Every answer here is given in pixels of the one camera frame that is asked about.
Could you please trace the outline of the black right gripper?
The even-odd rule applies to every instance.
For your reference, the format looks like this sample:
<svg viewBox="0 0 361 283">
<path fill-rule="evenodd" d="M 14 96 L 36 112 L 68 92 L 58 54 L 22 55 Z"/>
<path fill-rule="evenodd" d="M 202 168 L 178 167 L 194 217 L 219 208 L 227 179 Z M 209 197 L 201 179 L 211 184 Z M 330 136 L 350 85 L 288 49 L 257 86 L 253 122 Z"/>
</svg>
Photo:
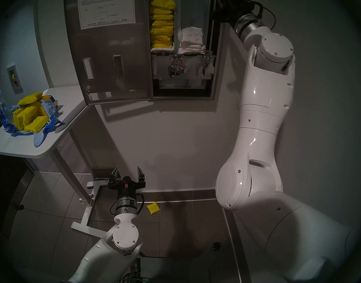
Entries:
<svg viewBox="0 0 361 283">
<path fill-rule="evenodd" d="M 252 13 L 256 3 L 251 0 L 217 0 L 211 18 L 218 22 L 236 22 L 243 15 Z"/>
</svg>

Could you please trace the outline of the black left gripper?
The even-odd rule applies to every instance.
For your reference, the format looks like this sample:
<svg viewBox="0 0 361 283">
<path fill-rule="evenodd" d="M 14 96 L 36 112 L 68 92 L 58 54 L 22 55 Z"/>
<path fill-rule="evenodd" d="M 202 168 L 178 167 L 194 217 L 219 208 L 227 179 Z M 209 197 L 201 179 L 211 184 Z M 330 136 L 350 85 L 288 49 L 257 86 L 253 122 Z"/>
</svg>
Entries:
<svg viewBox="0 0 361 283">
<path fill-rule="evenodd" d="M 145 174 L 137 166 L 138 182 L 131 179 L 130 176 L 124 176 L 122 179 L 119 174 L 119 166 L 115 167 L 109 177 L 108 189 L 118 191 L 117 199 L 121 197 L 131 197 L 136 199 L 136 190 L 145 188 Z"/>
</svg>

